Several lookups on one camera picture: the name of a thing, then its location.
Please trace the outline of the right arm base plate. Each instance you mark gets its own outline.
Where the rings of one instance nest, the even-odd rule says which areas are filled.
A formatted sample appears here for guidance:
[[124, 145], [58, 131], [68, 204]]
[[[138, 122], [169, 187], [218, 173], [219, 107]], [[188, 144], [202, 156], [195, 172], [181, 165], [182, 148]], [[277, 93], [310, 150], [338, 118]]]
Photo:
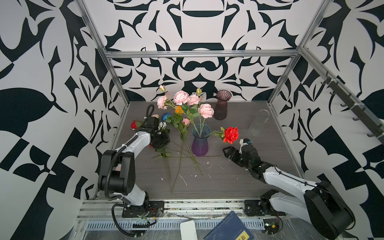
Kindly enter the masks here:
[[248, 217], [256, 216], [276, 216], [277, 211], [272, 207], [270, 199], [272, 195], [278, 193], [277, 190], [269, 190], [263, 194], [259, 200], [245, 200], [244, 212]]

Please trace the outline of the large red rose stem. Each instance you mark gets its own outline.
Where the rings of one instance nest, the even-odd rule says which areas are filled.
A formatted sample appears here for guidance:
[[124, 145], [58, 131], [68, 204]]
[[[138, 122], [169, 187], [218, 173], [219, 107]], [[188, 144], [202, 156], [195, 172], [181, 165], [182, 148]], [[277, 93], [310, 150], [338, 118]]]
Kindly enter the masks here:
[[239, 139], [239, 129], [237, 127], [228, 127], [226, 129], [221, 127], [219, 131], [213, 131], [211, 135], [220, 138], [223, 143], [232, 145]]

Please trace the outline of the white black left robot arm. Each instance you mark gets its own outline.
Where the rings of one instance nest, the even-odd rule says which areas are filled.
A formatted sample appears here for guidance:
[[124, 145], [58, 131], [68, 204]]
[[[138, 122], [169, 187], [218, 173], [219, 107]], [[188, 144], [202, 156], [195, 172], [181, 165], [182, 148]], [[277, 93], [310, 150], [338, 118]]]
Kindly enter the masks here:
[[136, 157], [148, 146], [158, 150], [169, 142], [167, 132], [146, 128], [136, 132], [116, 150], [105, 151], [102, 154], [98, 189], [104, 192], [109, 201], [121, 200], [129, 206], [143, 207], [148, 194], [136, 184]]

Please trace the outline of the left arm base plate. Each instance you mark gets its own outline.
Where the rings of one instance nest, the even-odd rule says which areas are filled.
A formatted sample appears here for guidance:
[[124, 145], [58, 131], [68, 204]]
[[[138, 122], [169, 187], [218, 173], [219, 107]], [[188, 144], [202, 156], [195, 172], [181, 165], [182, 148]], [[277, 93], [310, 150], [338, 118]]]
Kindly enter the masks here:
[[141, 216], [152, 218], [164, 213], [164, 201], [144, 202], [142, 206], [125, 207], [122, 213], [123, 218], [140, 218]]

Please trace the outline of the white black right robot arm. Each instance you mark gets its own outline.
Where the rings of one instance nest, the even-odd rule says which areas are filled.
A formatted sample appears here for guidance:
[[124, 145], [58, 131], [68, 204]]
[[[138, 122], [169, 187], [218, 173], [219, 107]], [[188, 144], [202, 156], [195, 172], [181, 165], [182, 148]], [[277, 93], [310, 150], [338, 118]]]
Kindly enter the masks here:
[[285, 213], [310, 224], [328, 240], [335, 240], [356, 223], [355, 215], [328, 181], [308, 181], [286, 173], [276, 165], [261, 160], [252, 145], [223, 149], [227, 159], [249, 171], [251, 176], [273, 189], [256, 203], [245, 201], [245, 214], [278, 216]]

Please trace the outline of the purple ribbed glass vase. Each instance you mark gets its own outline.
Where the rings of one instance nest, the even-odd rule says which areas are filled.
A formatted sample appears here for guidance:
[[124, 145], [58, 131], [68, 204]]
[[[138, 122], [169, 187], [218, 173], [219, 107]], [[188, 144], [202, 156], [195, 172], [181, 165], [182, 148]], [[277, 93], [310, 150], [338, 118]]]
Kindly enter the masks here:
[[207, 125], [197, 125], [196, 129], [193, 129], [192, 134], [194, 140], [192, 143], [192, 153], [197, 157], [204, 157], [209, 151], [208, 137], [211, 135], [212, 130]]

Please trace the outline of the pink peony flower stem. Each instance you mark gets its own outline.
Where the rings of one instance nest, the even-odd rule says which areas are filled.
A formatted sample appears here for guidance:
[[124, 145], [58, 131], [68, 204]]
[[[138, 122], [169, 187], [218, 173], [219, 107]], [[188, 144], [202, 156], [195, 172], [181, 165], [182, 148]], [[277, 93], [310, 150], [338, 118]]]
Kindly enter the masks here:
[[199, 137], [203, 136], [205, 120], [214, 115], [213, 107], [210, 104], [202, 103], [203, 98], [204, 93], [201, 88], [197, 88], [196, 92], [187, 98], [187, 116]]

